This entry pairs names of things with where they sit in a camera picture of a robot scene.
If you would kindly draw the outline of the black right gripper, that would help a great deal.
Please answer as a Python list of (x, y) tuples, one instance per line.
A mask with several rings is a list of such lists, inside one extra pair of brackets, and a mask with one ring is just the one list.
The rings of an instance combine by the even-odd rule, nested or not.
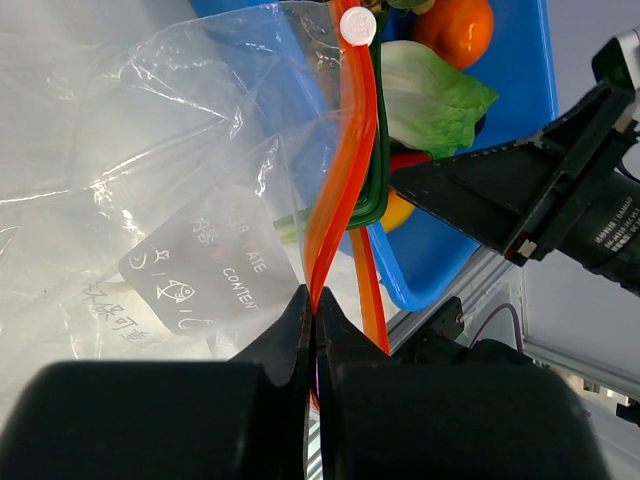
[(617, 173), (637, 142), (634, 93), (608, 82), (504, 153), (393, 173), (404, 199), (510, 261), (563, 252), (639, 291), (639, 183)]

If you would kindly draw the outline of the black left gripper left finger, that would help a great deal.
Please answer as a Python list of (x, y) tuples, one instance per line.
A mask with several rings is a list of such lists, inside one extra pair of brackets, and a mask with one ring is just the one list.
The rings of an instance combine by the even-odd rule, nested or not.
[(309, 294), (228, 361), (61, 362), (1, 435), (5, 479), (302, 479)]

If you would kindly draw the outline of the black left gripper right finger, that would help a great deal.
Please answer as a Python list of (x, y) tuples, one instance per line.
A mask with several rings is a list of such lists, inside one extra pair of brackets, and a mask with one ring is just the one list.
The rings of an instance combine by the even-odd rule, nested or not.
[(584, 407), (499, 341), (398, 362), (324, 291), (314, 319), (327, 479), (606, 479)]

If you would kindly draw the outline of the clear zip bag orange zipper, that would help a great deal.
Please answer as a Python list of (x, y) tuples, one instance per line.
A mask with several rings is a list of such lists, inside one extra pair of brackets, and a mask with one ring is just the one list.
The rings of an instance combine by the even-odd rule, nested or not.
[(279, 1), (126, 49), (2, 36), (3, 417), (54, 364), (227, 360), (321, 288), (376, 32), (356, 1)]

